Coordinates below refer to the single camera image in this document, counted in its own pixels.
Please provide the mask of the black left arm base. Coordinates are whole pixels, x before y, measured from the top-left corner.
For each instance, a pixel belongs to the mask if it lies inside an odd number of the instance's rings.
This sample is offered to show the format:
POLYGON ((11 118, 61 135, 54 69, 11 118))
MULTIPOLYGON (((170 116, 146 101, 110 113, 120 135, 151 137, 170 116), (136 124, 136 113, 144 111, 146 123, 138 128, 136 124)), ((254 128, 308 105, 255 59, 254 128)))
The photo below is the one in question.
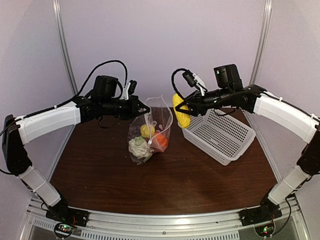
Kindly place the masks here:
POLYGON ((71 226, 86 227, 89 212, 86 210, 69 207, 68 201, 61 195, 59 197, 59 201, 53 206, 47 204, 47 202, 44 202, 47 208, 45 215, 46 218, 71 226))

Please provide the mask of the yellow toy banana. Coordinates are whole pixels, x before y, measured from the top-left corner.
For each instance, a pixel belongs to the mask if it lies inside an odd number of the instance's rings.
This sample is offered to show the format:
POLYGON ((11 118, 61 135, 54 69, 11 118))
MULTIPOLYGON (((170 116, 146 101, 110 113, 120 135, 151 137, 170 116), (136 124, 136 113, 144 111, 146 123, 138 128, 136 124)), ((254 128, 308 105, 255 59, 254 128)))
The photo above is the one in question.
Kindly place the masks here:
POLYGON ((189 114, 183 113, 183 112, 178 112, 176 110, 176 107, 183 102, 183 99, 175 93, 172 96, 172 104, 173 104, 173 110, 176 116, 176 119, 180 125, 181 128, 186 129, 190 126, 191 124, 191 117, 189 114))

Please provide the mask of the dark red toy grapes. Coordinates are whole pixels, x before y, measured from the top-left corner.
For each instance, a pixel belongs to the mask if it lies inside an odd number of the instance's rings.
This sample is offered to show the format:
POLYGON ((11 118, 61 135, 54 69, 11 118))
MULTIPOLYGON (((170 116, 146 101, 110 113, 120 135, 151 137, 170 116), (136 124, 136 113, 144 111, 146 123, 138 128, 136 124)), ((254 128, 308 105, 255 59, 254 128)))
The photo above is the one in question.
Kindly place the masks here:
POLYGON ((139 137, 141 136, 141 127, 139 125, 131 125, 129 133, 133 138, 139 137))

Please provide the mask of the orange toy pumpkin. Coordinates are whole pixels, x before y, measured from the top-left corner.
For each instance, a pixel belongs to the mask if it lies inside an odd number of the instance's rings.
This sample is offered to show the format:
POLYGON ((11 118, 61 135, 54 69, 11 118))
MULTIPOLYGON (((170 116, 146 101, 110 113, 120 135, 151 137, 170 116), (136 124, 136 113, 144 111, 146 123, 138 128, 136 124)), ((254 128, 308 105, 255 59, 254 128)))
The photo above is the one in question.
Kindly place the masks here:
POLYGON ((168 147, 169 140, 162 133, 156 132, 152 140, 152 146, 158 150, 164 151, 168 147))

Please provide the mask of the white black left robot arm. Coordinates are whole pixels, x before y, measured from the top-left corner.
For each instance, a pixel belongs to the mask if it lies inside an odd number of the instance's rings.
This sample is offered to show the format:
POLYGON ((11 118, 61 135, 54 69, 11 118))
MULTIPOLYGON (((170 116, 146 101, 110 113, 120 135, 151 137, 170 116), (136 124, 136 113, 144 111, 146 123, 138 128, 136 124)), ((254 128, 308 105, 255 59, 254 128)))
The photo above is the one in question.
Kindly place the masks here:
POLYGON ((75 96, 65 103, 37 113, 20 117, 6 116, 1 135, 7 174, 18 177, 26 184, 61 222, 69 221, 72 211, 68 202, 33 166, 25 145, 56 130, 104 116, 124 121, 149 113, 150 108, 134 95, 136 85, 135 80, 130 80, 125 87, 120 87, 116 77, 99 75, 93 89, 85 96, 75 96), (121 92, 118 97, 115 96, 117 87, 120 87, 121 92))

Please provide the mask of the clear zip top bag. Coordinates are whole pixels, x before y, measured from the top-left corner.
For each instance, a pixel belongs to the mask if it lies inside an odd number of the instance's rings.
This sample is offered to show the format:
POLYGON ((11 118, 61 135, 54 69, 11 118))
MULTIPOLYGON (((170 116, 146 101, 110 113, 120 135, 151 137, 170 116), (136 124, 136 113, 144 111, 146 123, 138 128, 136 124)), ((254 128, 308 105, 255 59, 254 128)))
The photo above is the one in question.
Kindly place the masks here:
POLYGON ((129 156, 136 165, 146 163, 154 154, 165 152, 174 119, 163 96, 147 98, 144 104, 150 112, 136 117, 127 134, 129 156))

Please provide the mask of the white toy cauliflower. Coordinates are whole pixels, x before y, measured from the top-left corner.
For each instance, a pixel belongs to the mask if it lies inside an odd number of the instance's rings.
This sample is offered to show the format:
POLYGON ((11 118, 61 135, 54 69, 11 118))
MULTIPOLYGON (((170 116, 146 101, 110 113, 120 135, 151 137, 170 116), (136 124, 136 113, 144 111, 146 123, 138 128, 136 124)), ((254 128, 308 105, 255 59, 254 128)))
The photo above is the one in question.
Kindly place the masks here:
POLYGON ((137 165, 146 162, 153 155, 150 145, 142 136, 131 139, 128 142, 128 150, 131 160, 137 165))

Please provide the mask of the yellow toy pepper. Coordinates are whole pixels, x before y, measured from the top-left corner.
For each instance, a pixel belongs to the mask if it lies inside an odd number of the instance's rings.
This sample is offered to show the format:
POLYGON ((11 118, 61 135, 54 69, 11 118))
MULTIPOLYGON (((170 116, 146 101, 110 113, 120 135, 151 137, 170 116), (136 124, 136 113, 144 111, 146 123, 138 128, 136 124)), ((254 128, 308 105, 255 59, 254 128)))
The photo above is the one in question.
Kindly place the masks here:
POLYGON ((152 138, 155 135, 155 127, 153 125, 144 124, 140 127, 140 133, 143 138, 152 138))

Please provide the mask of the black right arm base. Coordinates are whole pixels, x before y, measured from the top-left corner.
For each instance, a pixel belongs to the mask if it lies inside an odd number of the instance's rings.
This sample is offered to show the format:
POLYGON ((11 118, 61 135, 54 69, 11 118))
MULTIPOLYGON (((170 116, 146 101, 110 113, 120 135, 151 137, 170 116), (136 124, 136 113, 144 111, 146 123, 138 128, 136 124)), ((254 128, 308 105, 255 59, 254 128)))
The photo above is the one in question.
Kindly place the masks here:
POLYGON ((261 199, 260 205, 253 208, 244 208, 238 212, 243 226, 255 225, 280 218, 282 212, 279 204, 274 204, 268 198, 268 193, 261 199))

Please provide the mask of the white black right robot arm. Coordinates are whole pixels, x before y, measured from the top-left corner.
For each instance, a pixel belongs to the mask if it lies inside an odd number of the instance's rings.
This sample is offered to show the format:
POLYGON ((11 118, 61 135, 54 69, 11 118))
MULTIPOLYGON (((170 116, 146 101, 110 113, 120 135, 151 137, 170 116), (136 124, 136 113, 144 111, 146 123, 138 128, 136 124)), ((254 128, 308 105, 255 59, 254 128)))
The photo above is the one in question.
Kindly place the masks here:
POLYGON ((172 73, 172 87, 182 99, 175 106, 177 112, 197 117, 210 109, 234 107, 272 120, 306 143, 296 165, 266 194, 257 208, 258 219, 266 221, 276 212, 276 205, 320 173, 320 119, 263 87, 255 84, 244 87, 235 64, 218 66, 213 71, 218 85, 214 91, 208 91, 201 78, 189 69, 178 68, 172 73))

